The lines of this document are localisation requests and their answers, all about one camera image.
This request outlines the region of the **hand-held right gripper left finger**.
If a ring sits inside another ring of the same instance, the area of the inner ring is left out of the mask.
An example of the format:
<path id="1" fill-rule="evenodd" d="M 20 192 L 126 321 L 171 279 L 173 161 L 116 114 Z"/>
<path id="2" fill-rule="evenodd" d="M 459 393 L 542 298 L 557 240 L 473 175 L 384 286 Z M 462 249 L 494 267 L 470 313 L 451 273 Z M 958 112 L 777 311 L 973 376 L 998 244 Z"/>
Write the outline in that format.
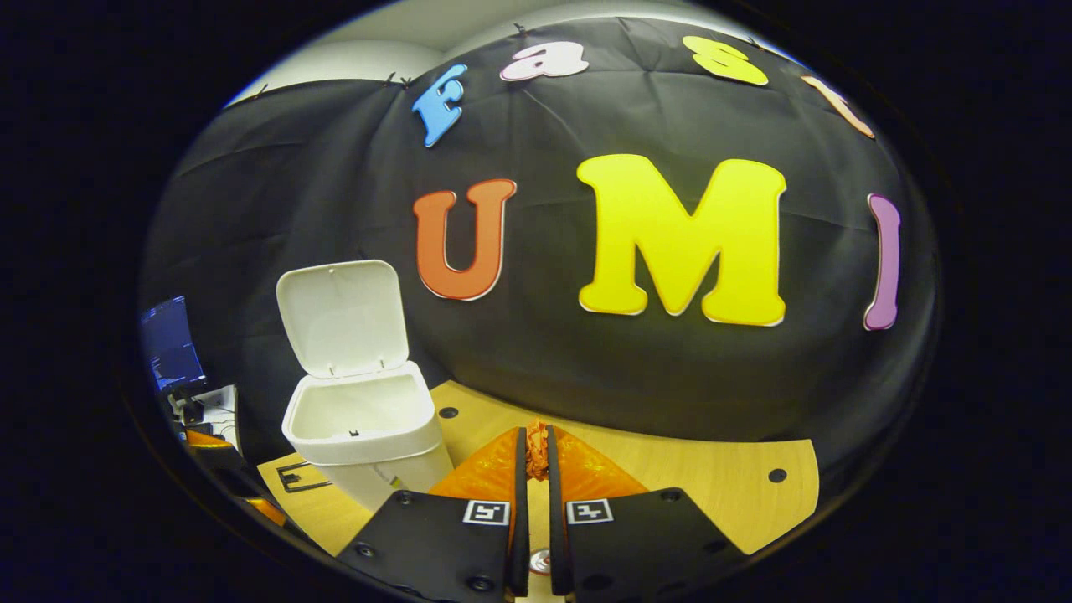
<path id="1" fill-rule="evenodd" d="M 510 428 L 429 492 L 390 495 L 338 561 L 433 602 L 527 595 L 526 444 L 524 428 Z"/>

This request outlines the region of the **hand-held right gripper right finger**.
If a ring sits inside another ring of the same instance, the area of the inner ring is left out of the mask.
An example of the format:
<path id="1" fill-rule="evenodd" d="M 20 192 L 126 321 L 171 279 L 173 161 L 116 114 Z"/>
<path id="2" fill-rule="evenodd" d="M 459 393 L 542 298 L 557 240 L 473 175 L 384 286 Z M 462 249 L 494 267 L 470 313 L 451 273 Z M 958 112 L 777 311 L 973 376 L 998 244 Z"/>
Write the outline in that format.
<path id="1" fill-rule="evenodd" d="M 740 551 L 678 487 L 568 497 L 566 433 L 549 432 L 552 591 L 568 600 L 682 600 L 746 565 Z"/>

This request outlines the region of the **orange paper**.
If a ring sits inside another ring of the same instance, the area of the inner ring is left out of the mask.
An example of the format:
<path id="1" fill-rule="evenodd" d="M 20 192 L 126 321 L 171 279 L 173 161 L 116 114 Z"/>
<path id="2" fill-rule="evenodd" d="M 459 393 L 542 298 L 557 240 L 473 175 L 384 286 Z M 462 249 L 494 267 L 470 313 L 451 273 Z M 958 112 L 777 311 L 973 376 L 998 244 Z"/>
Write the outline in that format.
<path id="1" fill-rule="evenodd" d="M 525 428 L 526 477 L 547 481 L 550 474 L 549 427 L 542 420 L 533 420 Z"/>

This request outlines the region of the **white desktop garbage bin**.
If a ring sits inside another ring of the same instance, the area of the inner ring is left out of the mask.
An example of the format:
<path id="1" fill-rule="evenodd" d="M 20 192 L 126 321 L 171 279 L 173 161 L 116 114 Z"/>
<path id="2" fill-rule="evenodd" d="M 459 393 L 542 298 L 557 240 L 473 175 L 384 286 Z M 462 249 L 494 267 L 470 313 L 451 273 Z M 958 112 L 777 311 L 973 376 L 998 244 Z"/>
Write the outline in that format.
<path id="1" fill-rule="evenodd" d="M 428 492 L 453 470 L 440 415 L 410 359 L 394 267 L 361 260 L 288 271 L 276 285 L 302 369 L 281 430 L 360 508 L 398 490 Z"/>

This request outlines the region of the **computer monitor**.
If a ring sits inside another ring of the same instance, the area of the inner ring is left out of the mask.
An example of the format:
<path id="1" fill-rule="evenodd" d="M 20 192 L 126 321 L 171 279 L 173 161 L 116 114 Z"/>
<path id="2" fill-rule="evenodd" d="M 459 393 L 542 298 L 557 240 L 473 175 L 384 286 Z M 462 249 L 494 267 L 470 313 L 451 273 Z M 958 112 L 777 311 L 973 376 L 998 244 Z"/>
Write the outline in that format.
<path id="1" fill-rule="evenodd" d="M 193 343 L 183 295 L 147 309 L 139 319 L 142 345 L 159 394 L 206 381 L 198 351 Z"/>

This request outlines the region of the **black backdrop cloth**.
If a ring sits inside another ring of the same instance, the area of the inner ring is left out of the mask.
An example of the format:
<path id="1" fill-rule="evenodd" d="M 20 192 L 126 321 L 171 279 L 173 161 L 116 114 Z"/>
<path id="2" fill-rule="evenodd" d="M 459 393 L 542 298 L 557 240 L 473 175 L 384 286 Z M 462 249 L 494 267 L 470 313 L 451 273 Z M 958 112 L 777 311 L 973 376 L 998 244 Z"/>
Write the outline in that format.
<path id="1" fill-rule="evenodd" d="M 288 85 L 222 111 L 172 175 L 139 307 L 183 295 L 212 382 L 239 394 L 253 461 L 291 453 L 282 420 L 306 374 L 276 283 L 383 260 L 412 358 L 541 415 L 704 441 L 808 438 L 821 469 L 867 451 L 911 408 L 933 358 L 937 240 L 884 135 L 868 138 L 774 52 L 685 23 L 548 24 L 458 57 L 460 121 L 425 148 L 410 111 L 446 72 Z M 780 325 L 662 309 L 646 265 L 636 317 L 579 302 L 595 268 L 583 161 L 639 155 L 693 211 L 719 162 L 781 173 Z"/>

